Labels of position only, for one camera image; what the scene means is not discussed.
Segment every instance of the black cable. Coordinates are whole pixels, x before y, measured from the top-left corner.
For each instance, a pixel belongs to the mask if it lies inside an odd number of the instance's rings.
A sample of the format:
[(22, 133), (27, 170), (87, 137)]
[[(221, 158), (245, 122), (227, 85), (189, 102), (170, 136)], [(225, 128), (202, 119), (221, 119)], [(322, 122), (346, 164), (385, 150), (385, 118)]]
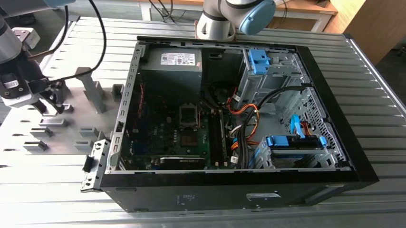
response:
[(178, 19), (175, 19), (175, 21), (179, 21), (183, 18), (185, 14), (186, 14), (186, 10), (183, 11), (183, 14), (181, 15), (181, 17)]
[[(262, 100), (258, 102), (257, 108), (258, 110), (262, 108), (262, 106), (281, 93), (283, 93), (285, 91), (303, 91), (306, 89), (305, 86), (287, 86), (279, 89), (275, 89), (274, 91), (271, 91), (265, 98), (262, 98)], [(247, 140), (245, 137), (245, 132), (246, 132), (246, 126), (250, 122), (250, 119), (253, 118), (255, 113), (255, 110), (253, 110), (249, 115), (246, 116), (246, 119), (242, 122), (241, 125), (241, 129), (239, 129), (239, 137), (238, 137), (238, 141), (239, 141), (239, 148), (241, 148), (241, 153), (242, 156), (245, 157), (245, 162), (242, 163), (242, 167), (243, 168), (249, 168), (249, 146), (247, 146)]]
[(56, 79), (56, 80), (52, 80), (51, 82), (62, 82), (62, 81), (64, 81), (64, 80), (68, 80), (68, 79), (72, 79), (72, 78), (78, 78), (78, 77), (80, 77), (80, 76), (83, 76), (83, 75), (90, 74), (91, 72), (94, 72), (94, 71), (99, 68), (99, 66), (100, 66), (100, 64), (102, 64), (102, 62), (103, 62), (104, 55), (106, 55), (106, 49), (107, 49), (107, 34), (106, 34), (106, 27), (104, 27), (102, 15), (100, 15), (100, 13), (99, 13), (99, 10), (98, 10), (98, 7), (96, 7), (96, 5), (95, 5), (94, 0), (88, 0), (88, 2), (90, 2), (91, 6), (92, 6), (92, 8), (94, 8), (94, 10), (95, 10), (95, 13), (96, 13), (96, 16), (98, 16), (98, 19), (99, 19), (99, 22), (100, 22), (102, 33), (103, 33), (103, 51), (102, 51), (102, 56), (100, 56), (99, 62), (98, 62), (98, 64), (96, 64), (96, 66), (95, 66), (91, 70), (88, 70), (88, 71), (86, 71), (86, 72), (83, 72), (83, 73), (75, 74), (75, 75), (72, 75), (72, 76), (62, 77), (62, 78), (59, 78), (59, 79)]
[(64, 7), (64, 30), (63, 30), (63, 37), (60, 38), (58, 45), (55, 46), (55, 48), (50, 51), (44, 51), (34, 56), (30, 56), (28, 59), (35, 59), (39, 57), (44, 57), (47, 55), (51, 55), (56, 52), (56, 50), (59, 49), (59, 47), (63, 45), (63, 41), (66, 38), (66, 35), (68, 33), (68, 27), (70, 27), (70, 9), (68, 6)]
[(277, 29), (281, 28), (281, 26), (282, 26), (282, 24), (285, 23), (285, 20), (286, 20), (286, 18), (287, 18), (287, 4), (286, 4), (286, 1), (285, 1), (285, 0), (282, 0), (282, 1), (283, 1), (283, 4), (285, 4), (285, 12), (283, 12), (283, 15), (282, 15), (281, 23), (279, 23), (279, 25), (277, 26)]
[(158, 1), (159, 1), (161, 5), (163, 6), (163, 8), (165, 8), (165, 10), (166, 10), (166, 12), (167, 12), (167, 15), (169, 15), (167, 18), (163, 20), (163, 22), (166, 22), (166, 20), (167, 20), (169, 18), (171, 18), (171, 21), (173, 21), (174, 23), (177, 23), (175, 20), (174, 20), (174, 18), (173, 18), (174, 0), (171, 0), (171, 12), (167, 10), (166, 5), (163, 4), (163, 2), (162, 2), (161, 0), (158, 0)]
[(155, 6), (154, 2), (150, 0), (150, 3), (153, 5), (153, 7), (155, 8), (155, 10), (158, 11), (161, 17), (163, 18), (163, 20), (166, 19), (167, 15), (163, 15), (163, 12), (158, 9), (158, 7)]
[(210, 109), (214, 109), (214, 110), (221, 109), (221, 107), (215, 107), (215, 106), (210, 103), (210, 101), (209, 101), (206, 98), (201, 97), (199, 101), (201, 101)]

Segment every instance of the wire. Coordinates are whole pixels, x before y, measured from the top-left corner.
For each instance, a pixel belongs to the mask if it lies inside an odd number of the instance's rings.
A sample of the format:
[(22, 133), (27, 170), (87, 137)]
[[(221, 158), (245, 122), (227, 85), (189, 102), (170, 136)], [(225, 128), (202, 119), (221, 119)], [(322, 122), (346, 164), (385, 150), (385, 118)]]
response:
[(98, 10), (98, 7), (96, 7), (96, 5), (95, 5), (94, 0), (88, 0), (88, 2), (90, 2), (91, 6), (92, 6), (92, 8), (94, 8), (94, 10), (95, 10), (95, 13), (96, 13), (96, 16), (98, 16), (98, 19), (99, 19), (99, 22), (100, 22), (102, 33), (103, 33), (103, 51), (102, 51), (100, 59), (99, 59), (99, 62), (98, 62), (98, 64), (96, 64), (96, 66), (95, 66), (91, 70), (88, 70), (88, 71), (86, 71), (86, 72), (82, 72), (82, 73), (79, 73), (79, 74), (75, 74), (75, 75), (72, 75), (72, 76), (62, 77), (62, 78), (59, 78), (59, 79), (56, 79), (56, 80), (52, 80), (52, 81), (51, 81), (52, 83), (54, 83), (54, 82), (62, 82), (62, 81), (64, 81), (64, 80), (68, 80), (68, 79), (72, 79), (72, 78), (78, 78), (78, 77), (80, 77), (80, 76), (83, 76), (83, 75), (90, 74), (91, 72), (94, 72), (94, 71), (99, 68), (99, 66), (100, 66), (100, 64), (102, 64), (102, 62), (103, 62), (104, 55), (106, 55), (106, 49), (107, 49), (107, 34), (106, 34), (106, 27), (104, 27), (102, 15), (100, 15), (100, 13), (99, 13), (99, 10)]
[(66, 38), (66, 35), (68, 33), (68, 27), (70, 27), (70, 9), (68, 9), (68, 6), (64, 6), (64, 30), (63, 30), (63, 37), (60, 38), (55, 48), (50, 51), (44, 51), (34, 56), (30, 56), (28, 59), (35, 59), (35, 58), (40, 58), (40, 57), (44, 57), (47, 55), (51, 55), (56, 52), (56, 50), (59, 49), (59, 47), (63, 45), (63, 41), (64, 41), (64, 38)]
[(301, 126), (302, 126), (303, 129), (305, 129), (306, 135), (311, 135), (311, 132), (310, 132), (310, 129), (309, 129), (309, 123), (307, 123), (307, 121), (301, 121)]
[(257, 132), (257, 129), (258, 129), (258, 125), (259, 125), (259, 110), (258, 110), (258, 107), (254, 105), (254, 104), (246, 104), (242, 108), (241, 108), (241, 110), (238, 110), (238, 111), (234, 111), (233, 109), (231, 109), (231, 100), (233, 100), (233, 96), (229, 98), (229, 100), (227, 100), (227, 106), (229, 106), (229, 110), (230, 110), (230, 112), (233, 113), (233, 114), (235, 114), (235, 115), (241, 115), (241, 114), (243, 114), (245, 112), (246, 112), (246, 110), (251, 107), (254, 110), (255, 110), (255, 112), (257, 112), (257, 124), (255, 124), (255, 127), (254, 127), (254, 129), (253, 129), (253, 132), (251, 132), (251, 134), (249, 135), (249, 137), (247, 137), (247, 139), (251, 139), (253, 138), (253, 136), (254, 136), (254, 134), (255, 134), (255, 132)]
[(139, 89), (140, 89), (140, 99), (139, 99), (139, 118), (140, 118), (140, 112), (142, 112), (142, 107), (143, 107), (143, 103), (145, 103), (145, 85), (140, 84), (139, 85)]
[(167, 18), (163, 20), (163, 22), (166, 22), (166, 20), (167, 20), (169, 18), (171, 18), (171, 21), (173, 21), (174, 23), (177, 23), (175, 20), (174, 20), (174, 18), (173, 18), (174, 0), (171, 0), (171, 12), (167, 11), (166, 6), (165, 6), (165, 4), (163, 4), (163, 2), (162, 2), (161, 0), (159, 0), (159, 2), (161, 2), (161, 4), (162, 4), (162, 6), (163, 6), (166, 12), (169, 13), (169, 16), (167, 16)]
[(215, 107), (206, 98), (201, 97), (199, 101), (210, 108), (210, 109), (214, 109), (214, 110), (218, 110), (221, 109), (219, 107)]
[(158, 9), (158, 7), (155, 6), (154, 2), (150, 0), (150, 3), (153, 5), (153, 7), (155, 8), (155, 10), (158, 11), (161, 17), (163, 18), (163, 20), (166, 19), (167, 15), (163, 15), (163, 12)]
[(285, 1), (285, 0), (282, 0), (282, 1), (283, 1), (283, 4), (285, 4), (285, 12), (283, 12), (283, 16), (282, 16), (282, 19), (281, 19), (281, 23), (279, 23), (279, 25), (277, 26), (277, 29), (281, 28), (281, 26), (282, 26), (282, 24), (285, 23), (285, 20), (286, 20), (286, 18), (287, 18), (287, 4), (286, 4), (286, 1)]
[(183, 11), (183, 14), (181, 15), (181, 17), (178, 19), (175, 19), (175, 21), (179, 21), (183, 18), (185, 14), (186, 14), (186, 10)]
[(230, 136), (234, 137), (234, 133), (237, 132), (237, 130), (242, 127), (242, 124), (238, 125), (231, 131), (230, 131)]
[[(258, 144), (259, 144), (259, 142), (255, 142), (255, 141), (249, 141), (247, 143), (249, 143), (249, 145), (258, 145)], [(238, 147), (239, 147), (239, 143), (235, 142), (235, 143), (233, 144), (233, 146), (231, 146), (231, 150), (233, 150), (233, 151), (237, 150)]]
[[(303, 91), (306, 89), (306, 86), (287, 86), (287, 87), (282, 87), (279, 89), (275, 89), (274, 91), (271, 91), (263, 98), (262, 100), (258, 102), (257, 108), (261, 109), (262, 106), (275, 97), (278, 96), (281, 93), (283, 93), (285, 91)], [(245, 139), (245, 132), (246, 132), (246, 126), (247, 123), (251, 119), (251, 117), (254, 116), (254, 112), (255, 110), (253, 110), (249, 115), (246, 116), (246, 119), (242, 122), (242, 126), (239, 129), (239, 136), (238, 136), (238, 143), (241, 145), (241, 155), (245, 157), (245, 163), (242, 163), (241, 165), (246, 168), (249, 164), (246, 164), (246, 161), (249, 161), (249, 147), (247, 147), (247, 140)]]

